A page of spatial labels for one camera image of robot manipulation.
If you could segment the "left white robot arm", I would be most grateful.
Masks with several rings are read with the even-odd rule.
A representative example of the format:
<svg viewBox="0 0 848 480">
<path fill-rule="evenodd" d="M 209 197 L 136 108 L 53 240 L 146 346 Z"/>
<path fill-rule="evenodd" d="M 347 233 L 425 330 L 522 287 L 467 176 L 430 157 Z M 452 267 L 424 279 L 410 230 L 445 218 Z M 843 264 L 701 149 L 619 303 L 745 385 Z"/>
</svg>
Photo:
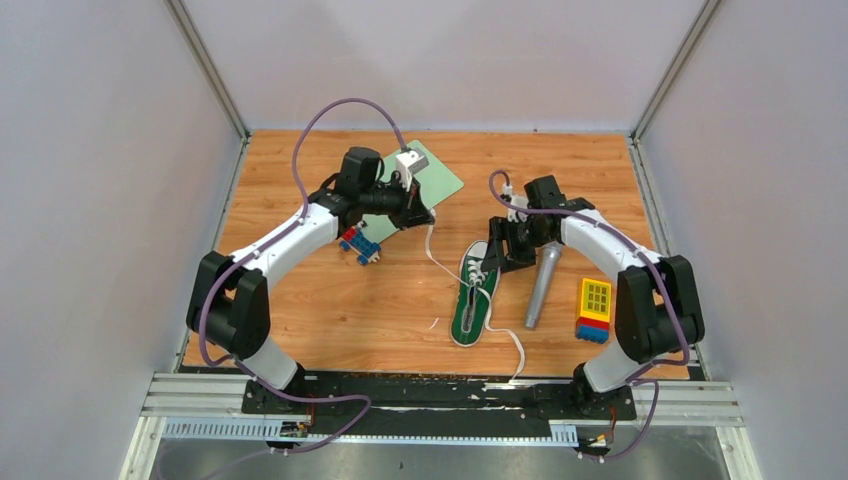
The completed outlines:
<svg viewBox="0 0 848 480">
<path fill-rule="evenodd" d="M 421 150 L 404 149 L 383 181 L 380 154 L 350 148 L 339 172 L 288 220 L 247 247 L 229 255 L 211 251 L 201 259 L 187 327 L 264 380 L 268 400 L 279 411 L 298 411 L 307 389 L 295 379 L 299 364 L 270 336 L 271 290 L 302 260 L 341 238 L 366 215 L 385 216 L 399 230 L 433 223 L 416 177 L 428 164 Z"/>
</svg>

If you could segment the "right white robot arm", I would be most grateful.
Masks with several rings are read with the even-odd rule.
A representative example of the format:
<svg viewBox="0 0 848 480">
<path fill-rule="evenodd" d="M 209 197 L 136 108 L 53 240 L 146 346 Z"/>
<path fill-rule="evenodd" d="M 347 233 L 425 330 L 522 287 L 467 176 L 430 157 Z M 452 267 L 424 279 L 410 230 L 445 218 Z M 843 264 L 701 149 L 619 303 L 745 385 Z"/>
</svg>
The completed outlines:
<svg viewBox="0 0 848 480">
<path fill-rule="evenodd" d="M 704 338 L 694 269 L 684 256 L 663 256 L 640 245 L 591 202 L 566 198 L 552 175 L 530 181 L 521 195 L 508 183 L 490 191 L 510 214 L 489 220 L 484 271 L 529 268 L 538 249 L 558 243 L 583 255 L 614 283 L 615 337 L 576 368 L 580 383 L 570 393 L 577 413 L 598 416 L 611 403 L 610 391 L 671 364 L 671 353 L 688 355 Z"/>
</svg>

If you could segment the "green canvas sneaker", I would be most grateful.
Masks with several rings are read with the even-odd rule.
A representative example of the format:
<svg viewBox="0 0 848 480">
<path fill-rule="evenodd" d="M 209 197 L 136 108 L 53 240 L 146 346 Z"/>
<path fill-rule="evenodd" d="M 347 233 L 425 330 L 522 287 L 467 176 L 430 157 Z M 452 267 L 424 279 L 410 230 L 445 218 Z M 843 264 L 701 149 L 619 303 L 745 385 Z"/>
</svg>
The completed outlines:
<svg viewBox="0 0 848 480">
<path fill-rule="evenodd" d="M 492 299 L 497 292 L 501 272 L 497 269 L 482 270 L 486 251 L 486 241 L 475 241 L 467 248 L 460 261 L 460 285 L 450 326 L 451 338 L 460 347 L 476 344 L 491 317 Z"/>
</svg>

